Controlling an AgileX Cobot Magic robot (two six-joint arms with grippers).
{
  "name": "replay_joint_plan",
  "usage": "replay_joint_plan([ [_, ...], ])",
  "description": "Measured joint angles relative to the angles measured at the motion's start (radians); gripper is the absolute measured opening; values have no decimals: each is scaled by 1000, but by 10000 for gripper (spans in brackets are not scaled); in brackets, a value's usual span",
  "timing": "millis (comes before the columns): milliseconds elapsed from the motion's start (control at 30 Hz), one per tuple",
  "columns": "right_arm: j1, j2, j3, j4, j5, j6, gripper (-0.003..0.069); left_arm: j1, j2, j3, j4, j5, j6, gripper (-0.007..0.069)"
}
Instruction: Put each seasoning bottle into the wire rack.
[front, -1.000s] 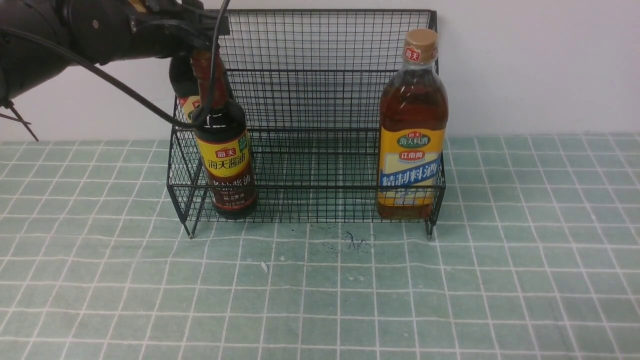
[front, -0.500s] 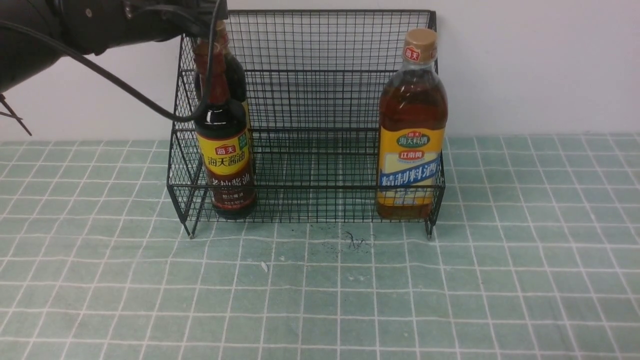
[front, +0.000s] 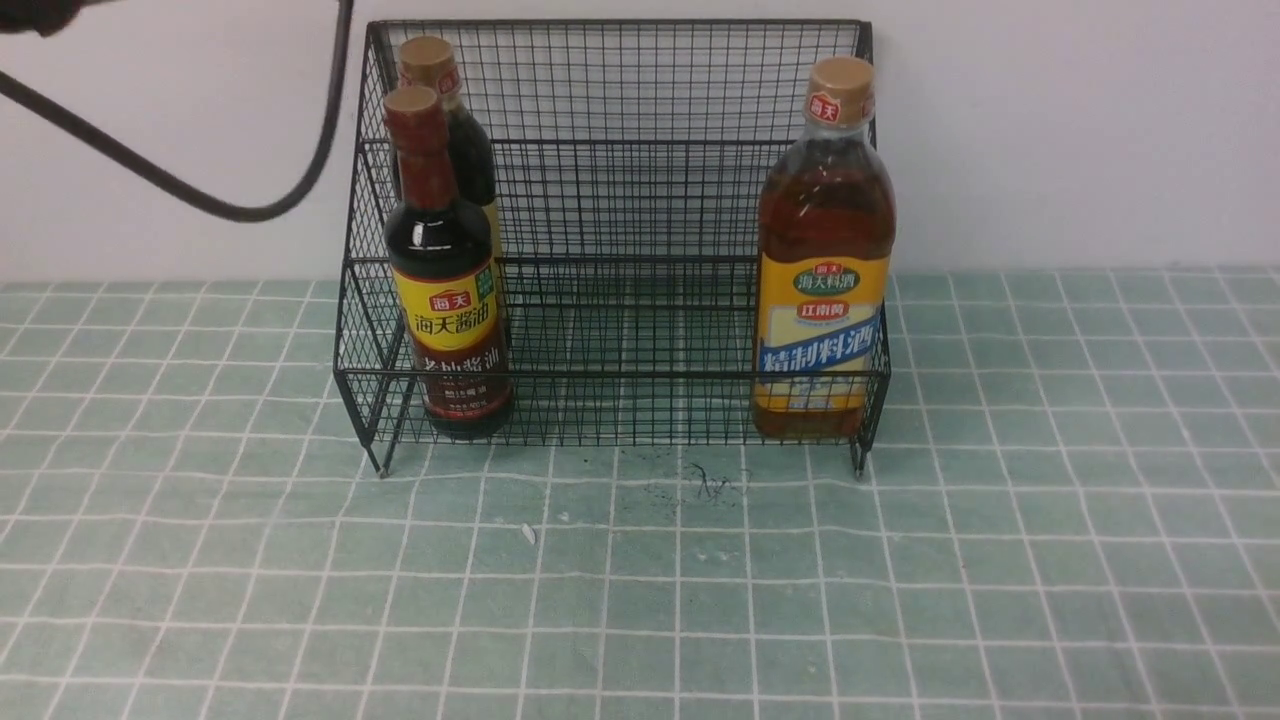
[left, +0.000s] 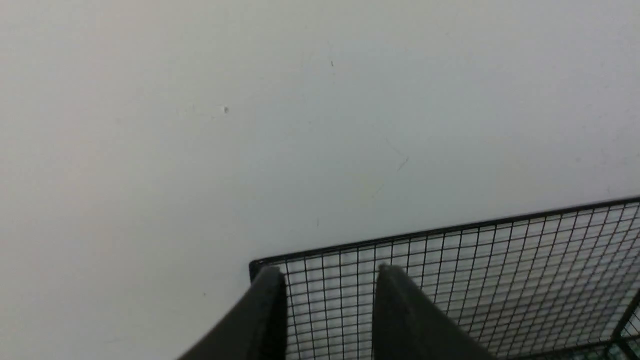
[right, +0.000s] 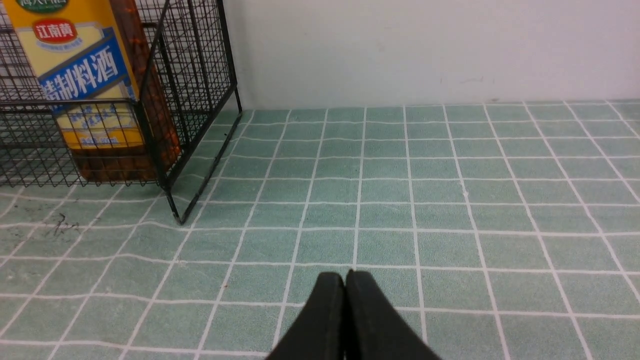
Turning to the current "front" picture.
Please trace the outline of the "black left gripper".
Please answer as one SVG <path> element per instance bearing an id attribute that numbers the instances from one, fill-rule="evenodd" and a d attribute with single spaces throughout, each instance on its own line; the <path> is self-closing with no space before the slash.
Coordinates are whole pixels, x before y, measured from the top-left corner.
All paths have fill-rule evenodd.
<path id="1" fill-rule="evenodd" d="M 93 4 L 96 1 L 1 0 L 1 33 L 50 37 L 64 31 Z"/>

